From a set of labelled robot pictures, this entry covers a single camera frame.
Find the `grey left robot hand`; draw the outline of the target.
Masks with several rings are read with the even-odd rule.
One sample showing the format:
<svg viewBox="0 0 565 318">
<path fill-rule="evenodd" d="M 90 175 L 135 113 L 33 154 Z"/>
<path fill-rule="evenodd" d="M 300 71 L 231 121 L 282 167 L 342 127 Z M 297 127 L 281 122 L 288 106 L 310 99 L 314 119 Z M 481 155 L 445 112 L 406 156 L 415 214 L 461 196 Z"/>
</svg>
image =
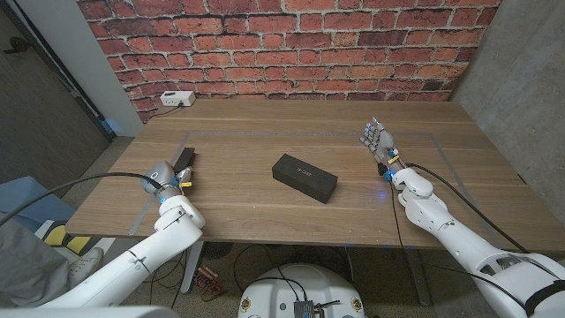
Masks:
<svg viewBox="0 0 565 318">
<path fill-rule="evenodd" d="M 141 181 L 141 186 L 147 193 L 152 194 L 160 203 L 163 203 L 170 197 L 181 195 L 183 193 L 181 184 L 189 182 L 191 175 L 192 166 L 190 165 L 175 172 L 169 162 L 162 161 L 146 173 L 146 176 L 159 183 L 161 188 L 153 186 L 146 180 Z"/>
</svg>

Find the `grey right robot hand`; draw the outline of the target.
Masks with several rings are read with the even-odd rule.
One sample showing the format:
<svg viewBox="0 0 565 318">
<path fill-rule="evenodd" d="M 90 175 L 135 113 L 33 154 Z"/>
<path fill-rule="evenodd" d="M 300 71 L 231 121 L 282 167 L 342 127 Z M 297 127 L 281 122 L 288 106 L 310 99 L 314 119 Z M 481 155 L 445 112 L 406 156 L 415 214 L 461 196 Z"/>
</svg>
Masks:
<svg viewBox="0 0 565 318">
<path fill-rule="evenodd" d="M 360 141 L 373 153 L 380 175 L 389 174 L 393 176 L 406 168 L 406 164 L 400 158 L 392 134 L 375 117 L 373 117 L 371 123 L 366 125 Z"/>
</svg>

